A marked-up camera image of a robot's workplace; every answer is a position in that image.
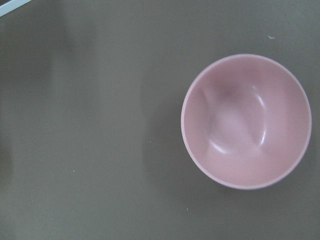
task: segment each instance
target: pink bowl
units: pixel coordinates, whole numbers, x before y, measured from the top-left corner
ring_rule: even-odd
[[[211,179],[259,189],[287,176],[311,135],[309,102],[295,76],[258,55],[220,59],[190,86],[182,107],[187,151]]]

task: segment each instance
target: gray table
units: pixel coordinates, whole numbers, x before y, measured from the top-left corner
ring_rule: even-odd
[[[33,0],[0,18],[1,240],[320,239],[320,2]],[[189,157],[197,74],[263,55],[301,82],[312,137],[241,191]]]

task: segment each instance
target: bowl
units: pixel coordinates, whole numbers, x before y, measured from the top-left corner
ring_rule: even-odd
[[[270,186],[302,159],[311,110],[302,86],[269,58],[238,54],[204,69],[185,96],[181,131],[194,163],[235,189]]]

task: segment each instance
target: bowl rim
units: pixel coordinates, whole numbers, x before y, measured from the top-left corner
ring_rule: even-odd
[[[188,103],[188,100],[190,98],[190,94],[193,91],[193,89],[195,88],[196,84],[202,79],[202,77],[208,73],[211,69],[213,69],[215,66],[223,63],[223,62],[227,62],[229,60],[232,59],[236,59],[236,58],[256,58],[256,59],[260,59],[260,60],[264,60],[267,62],[270,62],[274,65],[276,65],[278,68],[284,70],[297,84],[297,86],[299,87],[304,101],[306,103],[306,107],[308,108],[308,133],[307,133],[307,138],[305,139],[305,143],[303,146],[302,151],[300,152],[300,154],[298,155],[298,157],[296,158],[296,160],[294,161],[294,163],[291,165],[291,167],[289,167],[284,173],[282,173],[280,176],[264,182],[264,183],[260,183],[260,184],[255,184],[255,185],[241,185],[241,184],[233,184],[224,180],[219,179],[218,177],[212,175],[211,173],[209,173],[204,167],[202,167],[200,165],[200,163],[198,162],[197,158],[193,155],[191,148],[188,144],[187,141],[187,137],[186,137],[186,131],[185,131],[185,111],[186,111],[186,106]],[[185,98],[183,100],[183,105],[182,105],[182,110],[181,110],[181,133],[182,133],[182,138],[183,138],[183,142],[184,145],[189,153],[189,155],[191,156],[193,162],[197,165],[197,167],[204,173],[206,174],[209,178],[211,178],[212,180],[216,181],[219,184],[222,184],[224,186],[233,188],[233,189],[239,189],[239,190],[256,190],[256,189],[261,189],[261,188],[266,188],[269,187],[275,183],[278,183],[279,181],[281,181],[282,179],[284,179],[287,175],[289,175],[295,168],[296,166],[299,164],[299,162],[302,160],[303,156],[306,153],[306,150],[308,148],[309,142],[310,142],[310,138],[311,138],[311,132],[312,132],[312,114],[311,114],[311,108],[310,108],[310,103],[307,97],[307,94],[305,92],[305,90],[303,89],[302,85],[300,84],[300,82],[298,81],[298,79],[287,69],[285,68],[283,65],[281,65],[280,63],[276,62],[275,60],[272,60],[268,57],[265,56],[261,56],[261,55],[256,55],[256,54],[250,54],[250,53],[241,53],[241,54],[235,54],[235,55],[230,55],[230,56],[226,56],[223,57],[215,62],[213,62],[212,64],[210,64],[209,66],[207,66],[203,71],[200,72],[200,74],[194,79],[194,81],[192,82],[192,84],[190,85]]]

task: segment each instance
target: white edge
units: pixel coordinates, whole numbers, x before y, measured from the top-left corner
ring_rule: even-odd
[[[0,17],[30,2],[31,0],[11,0],[0,6]]]

